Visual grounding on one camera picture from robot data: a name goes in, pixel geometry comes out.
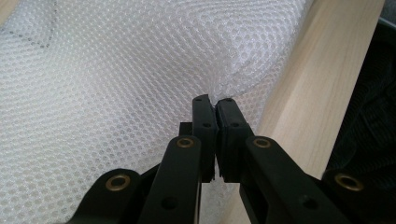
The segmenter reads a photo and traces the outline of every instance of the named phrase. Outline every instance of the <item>black plastic part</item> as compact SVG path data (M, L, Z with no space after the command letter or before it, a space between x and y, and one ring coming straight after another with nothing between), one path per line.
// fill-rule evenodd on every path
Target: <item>black plastic part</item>
M178 135L192 135L192 122L180 122Z
M258 147L254 140L269 142ZM265 223L350 223L327 196L291 157L275 142L266 137L252 136L246 140L247 178L241 185L260 189L269 204ZM257 214L247 210L250 219Z
M187 130L187 124L183 126L183 130ZM202 143L201 171L204 183L209 183L215 176L215 147L218 129L215 110L210 104L209 97L207 95L195 97L192 100L192 135L199 138Z
M192 140L192 145L183 139ZM172 139L138 223L197 223L201 198L200 165L201 141L198 138L182 135Z
M345 183L336 181L338 175L350 176ZM347 186L357 186L361 183L361 190L352 190ZM347 170L329 170L322 177L324 192L348 215L354 223L396 223L396 202L383 190L370 185L365 179Z
M154 182L154 178L157 175L158 168L160 167L160 164L152 167L151 169L147 170L145 173L143 173L140 176L141 179L141 189L144 198L149 195L149 191L151 190L152 182Z
M226 183L239 183L244 170L245 140L254 135L233 99L224 99L216 105L219 125L216 157L220 176Z
M125 189L111 191L106 187L106 182L116 175L129 176L130 184ZM139 174L130 170L113 170L96 180L67 223L136 223L142 204Z

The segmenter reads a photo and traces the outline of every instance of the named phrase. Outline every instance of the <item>screw hole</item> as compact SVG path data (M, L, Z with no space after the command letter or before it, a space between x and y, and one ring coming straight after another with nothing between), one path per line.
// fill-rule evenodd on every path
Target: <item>screw hole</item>
M335 182L344 189L353 191L360 191L364 188L363 184L356 178L350 175L338 174L334 177Z
M300 197L300 204L302 204L305 208L311 210L318 209L319 207L319 204L307 195L303 195L302 197Z
M111 191L120 191L125 189L131 183L128 175L114 175L106 182L106 188Z
M163 199L163 201L161 202L161 205L166 210L175 209L177 207L177 198L167 197L167 198Z

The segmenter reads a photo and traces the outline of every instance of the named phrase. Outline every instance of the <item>brass grommet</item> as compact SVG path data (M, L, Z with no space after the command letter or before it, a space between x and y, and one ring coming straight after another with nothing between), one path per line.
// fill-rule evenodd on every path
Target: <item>brass grommet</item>
M194 141L190 138L180 138L177 140L178 147L192 147L194 146Z
M113 181L117 179L123 180L123 183L120 185L115 185ZM128 175L114 175L107 180L106 188L111 191L120 191L128 187L130 183L131 178Z
M270 141L263 139L263 138L254 139L253 144L256 147L270 147L271 146Z
M364 185L357 178L351 175L338 174L334 179L335 182L344 189L350 189L353 191L361 191L364 189Z

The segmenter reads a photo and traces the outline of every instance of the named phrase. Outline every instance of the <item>metal rivet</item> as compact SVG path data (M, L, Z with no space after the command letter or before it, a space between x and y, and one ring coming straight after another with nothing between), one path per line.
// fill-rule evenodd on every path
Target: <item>metal rivet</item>
M270 147L271 146L270 141L263 139L263 138L254 139L253 144L256 147Z
M335 182L344 189L350 189L353 191L361 191L364 189L363 184L353 176L346 174L338 174L334 177Z
M192 147L194 146L194 141L190 138L180 138L177 140L178 147Z
M122 184L117 185L114 183L116 180L123 181ZM106 182L106 188L111 191L120 191L125 189L131 183L131 178L128 175L114 175L109 178Z

